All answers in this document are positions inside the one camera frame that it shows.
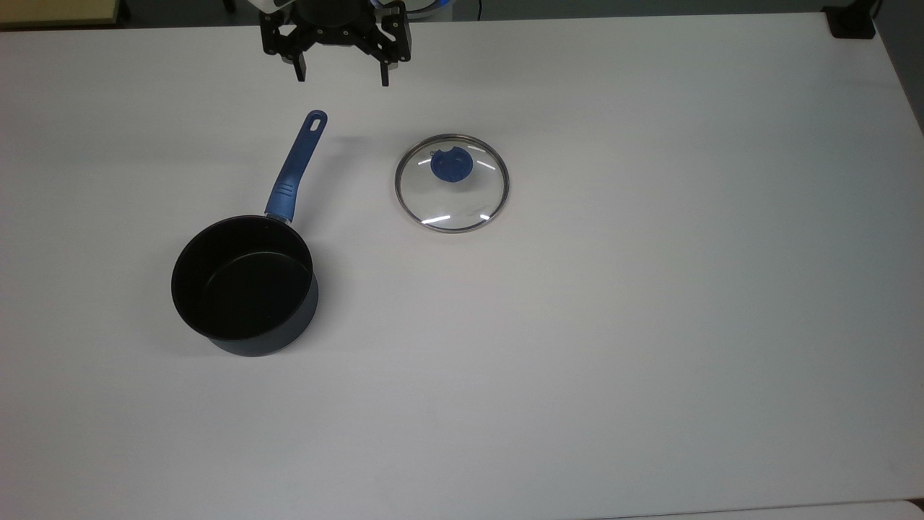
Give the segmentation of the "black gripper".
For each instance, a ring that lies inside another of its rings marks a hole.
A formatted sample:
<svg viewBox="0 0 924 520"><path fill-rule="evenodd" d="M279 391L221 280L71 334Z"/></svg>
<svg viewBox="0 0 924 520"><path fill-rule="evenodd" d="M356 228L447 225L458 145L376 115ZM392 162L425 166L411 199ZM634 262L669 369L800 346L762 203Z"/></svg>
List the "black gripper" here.
<svg viewBox="0 0 924 520"><path fill-rule="evenodd" d="M319 40L354 44L380 67L380 84L390 71L411 59L411 33L403 2L295 1L291 9L260 16L264 53L293 66L298 82L306 80L304 53Z"/></svg>

